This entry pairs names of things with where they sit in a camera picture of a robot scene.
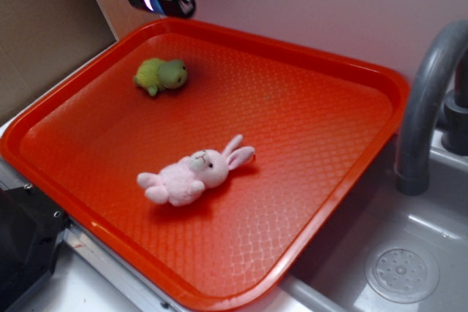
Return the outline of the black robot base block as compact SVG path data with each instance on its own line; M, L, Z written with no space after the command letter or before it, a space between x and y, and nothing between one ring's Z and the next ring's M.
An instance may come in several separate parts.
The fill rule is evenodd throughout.
M68 215L34 186L1 191L1 310L15 311L54 274Z

